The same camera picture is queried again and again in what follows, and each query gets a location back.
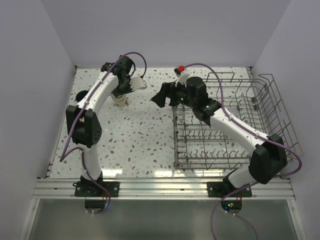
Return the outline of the beige cup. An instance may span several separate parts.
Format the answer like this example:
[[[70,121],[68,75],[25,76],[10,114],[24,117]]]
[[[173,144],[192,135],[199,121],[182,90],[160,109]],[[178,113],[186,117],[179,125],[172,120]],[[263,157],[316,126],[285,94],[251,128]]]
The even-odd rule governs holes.
[[[119,97],[112,97],[112,100],[119,108],[123,108],[127,105],[127,97],[125,94]]]

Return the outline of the dark teal mug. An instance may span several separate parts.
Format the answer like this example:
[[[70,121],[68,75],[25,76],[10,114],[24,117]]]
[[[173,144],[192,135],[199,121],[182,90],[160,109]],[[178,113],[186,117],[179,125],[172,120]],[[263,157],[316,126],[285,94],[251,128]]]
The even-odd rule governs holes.
[[[77,103],[80,102],[87,95],[88,92],[88,90],[79,91],[75,96],[75,101]]]

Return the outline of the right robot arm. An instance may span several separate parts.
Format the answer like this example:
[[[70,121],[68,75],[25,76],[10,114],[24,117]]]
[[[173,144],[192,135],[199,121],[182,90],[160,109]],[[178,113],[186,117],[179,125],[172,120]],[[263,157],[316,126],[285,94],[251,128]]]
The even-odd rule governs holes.
[[[222,196],[235,196],[243,186],[254,182],[265,185],[287,166],[282,137],[260,132],[223,109],[220,102],[209,97],[200,77],[190,77],[184,84],[165,82],[151,101],[163,108],[166,99],[170,100],[171,107],[191,108],[199,121],[227,134],[250,154],[249,164],[233,170],[216,188]]]

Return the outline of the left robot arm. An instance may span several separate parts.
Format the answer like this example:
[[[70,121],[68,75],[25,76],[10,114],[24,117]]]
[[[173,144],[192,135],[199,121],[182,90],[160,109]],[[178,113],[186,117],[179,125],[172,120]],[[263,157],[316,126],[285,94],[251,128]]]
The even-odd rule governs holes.
[[[73,141],[81,150],[84,170],[76,187],[86,187],[87,192],[95,197],[104,190],[97,149],[103,130],[98,115],[108,97],[119,107],[126,105],[126,94],[133,92],[130,71],[135,68],[133,60],[124,55],[114,63],[105,63],[100,69],[102,78],[98,79],[90,90],[76,95],[77,105],[66,108],[67,141]]]

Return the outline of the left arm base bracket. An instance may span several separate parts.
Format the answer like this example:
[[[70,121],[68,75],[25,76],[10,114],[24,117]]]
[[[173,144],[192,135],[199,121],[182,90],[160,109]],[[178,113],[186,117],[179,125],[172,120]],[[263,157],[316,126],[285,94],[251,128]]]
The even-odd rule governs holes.
[[[111,198],[117,198],[120,191],[120,182],[119,181],[104,181],[101,186],[106,189]]]

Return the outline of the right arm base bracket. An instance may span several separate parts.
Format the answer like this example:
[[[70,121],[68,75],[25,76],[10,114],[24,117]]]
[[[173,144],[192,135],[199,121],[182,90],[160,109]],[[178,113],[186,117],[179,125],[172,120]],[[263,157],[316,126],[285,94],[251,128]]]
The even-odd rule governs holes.
[[[225,195],[225,187],[222,181],[209,181],[206,183],[206,189],[209,198],[222,198]]]

